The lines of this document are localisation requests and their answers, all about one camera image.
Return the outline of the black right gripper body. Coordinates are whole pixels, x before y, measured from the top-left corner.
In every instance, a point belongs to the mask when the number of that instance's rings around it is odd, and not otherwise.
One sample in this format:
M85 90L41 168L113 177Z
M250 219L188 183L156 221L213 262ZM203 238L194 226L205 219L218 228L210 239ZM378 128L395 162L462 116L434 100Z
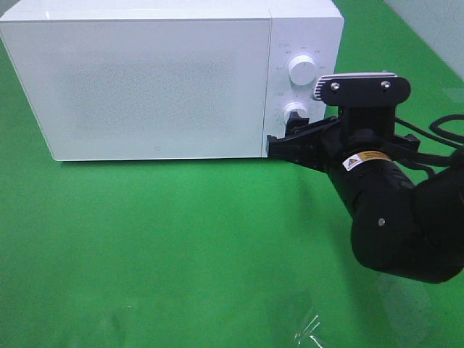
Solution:
M395 107L339 108L311 143L311 168L325 174L401 174L398 164L419 170L413 159L400 155L417 152L414 136L395 134Z

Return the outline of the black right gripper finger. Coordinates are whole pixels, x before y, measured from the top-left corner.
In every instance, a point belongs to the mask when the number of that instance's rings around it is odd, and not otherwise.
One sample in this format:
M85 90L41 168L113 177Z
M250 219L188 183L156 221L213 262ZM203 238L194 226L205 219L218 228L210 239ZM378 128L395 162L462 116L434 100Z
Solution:
M312 170L325 170L321 129L298 129L283 138L267 135L267 155Z
M308 118L300 117L298 112L293 111L290 113L289 120L286 124L285 137L295 136L300 133L309 134L311 136L321 136L340 122L340 119L336 116L310 122Z

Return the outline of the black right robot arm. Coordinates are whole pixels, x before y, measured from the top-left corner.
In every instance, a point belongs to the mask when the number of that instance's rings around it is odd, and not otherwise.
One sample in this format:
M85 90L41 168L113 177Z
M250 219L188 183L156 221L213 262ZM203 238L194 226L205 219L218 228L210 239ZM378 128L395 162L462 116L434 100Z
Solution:
M427 283L463 270L463 137L445 131L453 115L426 136L453 148L448 157L421 153L412 127L394 132L393 107L340 107L335 117L268 137L268 156L325 173L351 218L351 245L370 269Z

